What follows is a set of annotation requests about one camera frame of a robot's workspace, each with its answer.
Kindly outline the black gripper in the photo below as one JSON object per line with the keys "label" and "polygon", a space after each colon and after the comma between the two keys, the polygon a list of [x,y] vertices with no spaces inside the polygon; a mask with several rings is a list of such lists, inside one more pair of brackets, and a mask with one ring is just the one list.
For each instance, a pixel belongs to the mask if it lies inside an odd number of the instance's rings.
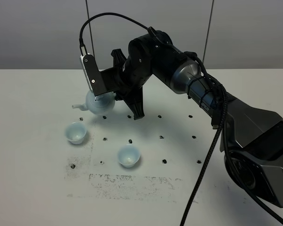
{"label": "black gripper", "polygon": [[129,42],[125,57],[121,49],[111,52],[113,69],[118,69],[115,81],[119,87],[116,100],[124,100],[134,115],[134,120],[144,117],[143,90],[144,83],[152,75],[151,60],[155,43],[152,39],[134,39]]}

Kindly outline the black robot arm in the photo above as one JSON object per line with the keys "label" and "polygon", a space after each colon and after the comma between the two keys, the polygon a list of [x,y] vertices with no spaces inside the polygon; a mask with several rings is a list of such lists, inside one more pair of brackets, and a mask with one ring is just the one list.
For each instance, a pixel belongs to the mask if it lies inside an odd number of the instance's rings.
{"label": "black robot arm", "polygon": [[162,31],[130,41],[129,56],[112,51],[116,96],[134,119],[144,116],[142,87],[155,75],[176,94],[186,94],[211,118],[232,180],[254,197],[283,208],[283,118],[229,94],[194,52],[181,52]]}

